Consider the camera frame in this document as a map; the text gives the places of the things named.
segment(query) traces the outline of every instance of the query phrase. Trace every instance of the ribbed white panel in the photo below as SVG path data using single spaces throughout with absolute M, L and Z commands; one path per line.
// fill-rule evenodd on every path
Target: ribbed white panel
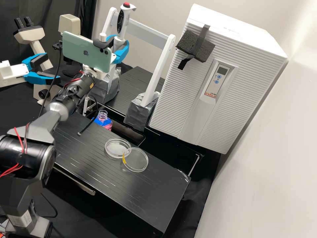
M 183 33 L 186 30 L 199 34 L 201 27 L 187 22 Z M 192 59 L 184 70 L 179 70 L 177 67 L 187 54 L 176 50 L 150 127 L 178 137 L 213 59 L 237 65 L 238 73 L 225 94 L 218 99 L 209 123 L 196 142 L 197 145 L 225 154 L 281 70 L 286 58 L 212 31 L 208 32 L 206 39 L 216 47 L 205 63 Z

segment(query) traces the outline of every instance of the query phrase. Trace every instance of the bottle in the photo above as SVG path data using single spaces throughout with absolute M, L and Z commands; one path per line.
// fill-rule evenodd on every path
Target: bottle
M 106 110 L 100 110 L 94 122 L 111 131 L 112 120 L 108 118 L 108 113 Z

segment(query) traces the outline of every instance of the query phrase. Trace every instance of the clear petri dish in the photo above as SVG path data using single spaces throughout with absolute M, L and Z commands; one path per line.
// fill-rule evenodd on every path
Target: clear petri dish
M 149 159 L 146 153 L 137 147 L 128 148 L 124 157 L 122 157 L 123 164 L 133 172 L 142 172 L 149 164 Z
M 131 148 L 127 140 L 121 138 L 113 138 L 106 142 L 105 150 L 108 155 L 115 159 L 122 159 L 123 153 L 128 156 L 127 149 Z

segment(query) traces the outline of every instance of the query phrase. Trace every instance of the smartphone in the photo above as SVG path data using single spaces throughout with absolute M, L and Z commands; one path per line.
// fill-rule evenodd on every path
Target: smartphone
M 100 49 L 93 45 L 92 40 L 81 35 L 63 32 L 63 55 L 74 61 L 109 72 L 112 53 L 109 48 Z

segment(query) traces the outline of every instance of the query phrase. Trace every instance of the display screen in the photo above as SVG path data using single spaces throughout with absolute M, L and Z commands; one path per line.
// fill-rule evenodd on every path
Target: display screen
M 228 71 L 227 69 L 222 68 L 222 67 L 219 67 L 219 69 L 218 69 L 217 73 L 219 73 L 219 74 L 223 74 L 223 75 L 226 75 L 227 71 Z

